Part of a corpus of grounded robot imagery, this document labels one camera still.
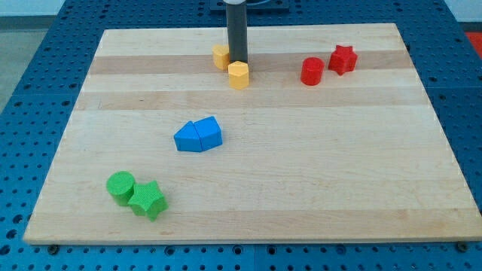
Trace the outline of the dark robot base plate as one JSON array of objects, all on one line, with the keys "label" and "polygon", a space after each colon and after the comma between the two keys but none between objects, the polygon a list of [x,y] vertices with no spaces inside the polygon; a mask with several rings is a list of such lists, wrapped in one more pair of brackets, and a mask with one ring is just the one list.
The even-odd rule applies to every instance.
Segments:
[{"label": "dark robot base plate", "polygon": [[[225,3],[223,0],[208,0],[211,13],[223,14]],[[289,0],[247,0],[246,8],[248,12],[257,11],[289,11]]]}]

